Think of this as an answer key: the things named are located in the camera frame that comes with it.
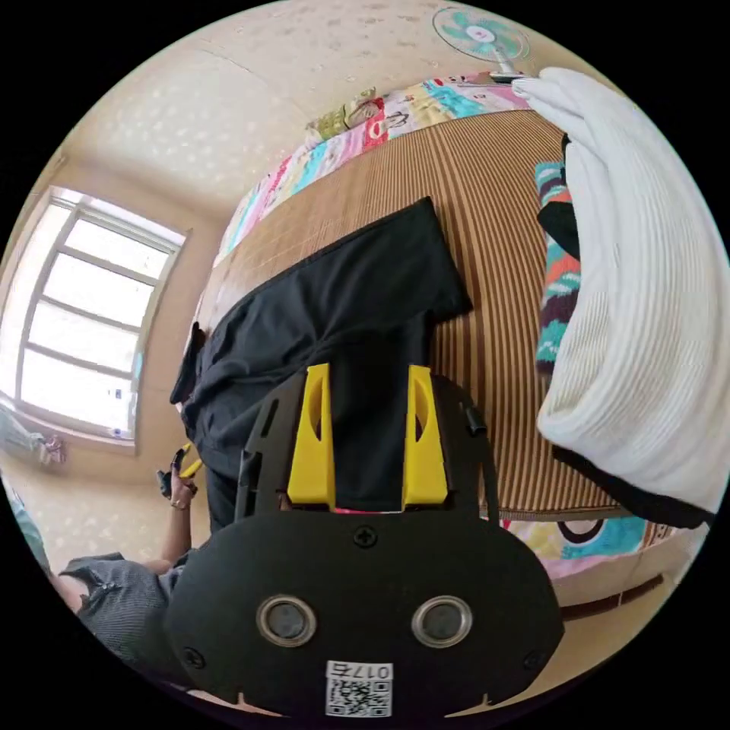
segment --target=window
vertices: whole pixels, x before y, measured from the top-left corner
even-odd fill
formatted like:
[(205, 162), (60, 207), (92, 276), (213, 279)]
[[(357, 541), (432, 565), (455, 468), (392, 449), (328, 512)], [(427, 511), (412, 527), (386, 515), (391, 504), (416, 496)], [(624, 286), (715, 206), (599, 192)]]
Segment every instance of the window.
[(0, 397), (89, 435), (133, 440), (146, 334), (185, 239), (51, 188), (0, 321)]

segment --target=label sticker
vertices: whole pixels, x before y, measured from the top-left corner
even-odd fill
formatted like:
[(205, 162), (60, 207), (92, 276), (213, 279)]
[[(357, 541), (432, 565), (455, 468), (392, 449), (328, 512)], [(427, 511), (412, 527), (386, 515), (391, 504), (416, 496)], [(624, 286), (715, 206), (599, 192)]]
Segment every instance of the label sticker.
[(393, 665), (327, 662), (329, 717), (390, 717)]

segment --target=qr code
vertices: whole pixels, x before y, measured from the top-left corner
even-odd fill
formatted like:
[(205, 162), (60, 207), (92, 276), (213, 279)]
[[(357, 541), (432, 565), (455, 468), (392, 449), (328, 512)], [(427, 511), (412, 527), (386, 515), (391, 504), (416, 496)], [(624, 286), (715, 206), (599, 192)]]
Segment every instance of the qr code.
[(390, 717), (392, 682), (329, 678), (327, 714), (337, 717)]

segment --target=window frame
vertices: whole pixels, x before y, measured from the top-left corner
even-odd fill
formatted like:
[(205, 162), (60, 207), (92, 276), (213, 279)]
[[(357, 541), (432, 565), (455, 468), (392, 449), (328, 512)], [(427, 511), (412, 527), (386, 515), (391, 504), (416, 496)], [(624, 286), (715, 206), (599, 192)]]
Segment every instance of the window frame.
[[(177, 260), (177, 256), (183, 247), (185, 241), (189, 237), (187, 234), (179, 233), (178, 231), (170, 229), (170, 232), (182, 239), (181, 243), (174, 243), (172, 241), (164, 239), (155, 233), (151, 233), (144, 228), (135, 225), (131, 222), (124, 221), (121, 218), (115, 217), (105, 211), (97, 210), (93, 207), (94, 198), (90, 195), (81, 195), (77, 202), (65, 199), (62, 197), (62, 189), (52, 186), (47, 194), (43, 196), (42, 200), (39, 201), (40, 211), (38, 215), (32, 216), (36, 220), (33, 222), (33, 229), (28, 231), (27, 242), (30, 241), (30, 237), (33, 235), (35, 228), (44, 215), (45, 211), (51, 205), (57, 205), (60, 208), (65, 208), (70, 211), (68, 219), (63, 224), (59, 231), (56, 239), (51, 246), (51, 249), (43, 262), (43, 266), (40, 269), (40, 274), (33, 285), (32, 294), (30, 295), (30, 302), (25, 312), (25, 319), (23, 329), (21, 332), (21, 340), (18, 347), (18, 356), (15, 371), (15, 393), (5, 393), (0, 391), (0, 398), (6, 401), (11, 406), (12, 410), (15, 411), (16, 415), (26, 416), (40, 423), (46, 423), (53, 427), (58, 427), (62, 430), (67, 430), (77, 433), (79, 436), (89, 439), (111, 439), (116, 442), (120, 442), (125, 445), (135, 445), (139, 421), (139, 392), (141, 387), (141, 381), (144, 375), (144, 354), (147, 350), (149, 334), (152, 328), (154, 317), (157, 314), (157, 309), (160, 304), (160, 299), (167, 286), (167, 280), (172, 271), (173, 266)], [(88, 223), (97, 225), (102, 228), (106, 228), (113, 233), (125, 236), (131, 240), (137, 241), (145, 246), (149, 246), (152, 249), (156, 249), (167, 254), (167, 260), (165, 265), (160, 272), (158, 278), (152, 278), (150, 276), (140, 274), (131, 269), (127, 269), (121, 265), (113, 264), (104, 259), (99, 259), (96, 256), (88, 254), (77, 249), (73, 249), (66, 245), (69, 234), (73, 230), (74, 225), (78, 221), (86, 221)], [(21, 252), (17, 257), (17, 261), (22, 260), (22, 256), (25, 251)], [(143, 284), (147, 284), (152, 287), (150, 299), (147, 304), (147, 308), (144, 313), (144, 318), (139, 327), (133, 325), (127, 325), (124, 322), (117, 322), (113, 319), (108, 319), (91, 312), (87, 312), (83, 309), (64, 304), (48, 297), (43, 294), (43, 289), (46, 286), (50, 273), (53, 269), (54, 264), (58, 257), (63, 254), (65, 256), (71, 256), (74, 259), (90, 263), (94, 266), (102, 268), (106, 271), (131, 278), (134, 281), (139, 281)], [(11, 276), (14, 279), (16, 272), (13, 272)], [(0, 310), (0, 322), (2, 321), (2, 314), (5, 311), (6, 299), (2, 302), (2, 310)], [(130, 370), (117, 370), (115, 368), (107, 367), (104, 365), (97, 365), (95, 363), (87, 362), (86, 360), (79, 360), (76, 357), (69, 356), (64, 353), (56, 352), (54, 350), (43, 347), (42, 345), (34, 344), (30, 341), (30, 329), (35, 316), (36, 307), (39, 302), (44, 302), (49, 305), (63, 309), (66, 312), (83, 316), (86, 319), (90, 319), (94, 322), (99, 322), (106, 325), (111, 325), (118, 329), (126, 332), (132, 332), (137, 335), (137, 344), (135, 346), (135, 354), (132, 359), (132, 368)], [(130, 393), (132, 397), (129, 399), (129, 409), (127, 415), (127, 427), (125, 430), (120, 430), (120, 433), (116, 433), (116, 430), (108, 427), (93, 424), (87, 421), (80, 421), (76, 418), (49, 411), (40, 406), (34, 405), (22, 399), (21, 392), (23, 386), (23, 366), (25, 361), (25, 354), (28, 350), (36, 352), (47, 357), (52, 357), (54, 360), (59, 360), (63, 363), (68, 363), (78, 367), (83, 367), (86, 370), (92, 370), (98, 373), (105, 373), (110, 376), (128, 379), (130, 383)]]

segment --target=electric fan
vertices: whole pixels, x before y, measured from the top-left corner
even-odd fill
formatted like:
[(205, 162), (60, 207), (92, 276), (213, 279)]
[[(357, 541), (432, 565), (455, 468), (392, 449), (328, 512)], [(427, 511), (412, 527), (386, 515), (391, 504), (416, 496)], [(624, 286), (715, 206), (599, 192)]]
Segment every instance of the electric fan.
[(443, 8), (433, 16), (433, 28), (452, 48), (500, 66), (490, 76), (508, 84), (522, 74), (511, 61), (524, 59), (530, 45), (524, 33), (489, 17), (477, 8)]

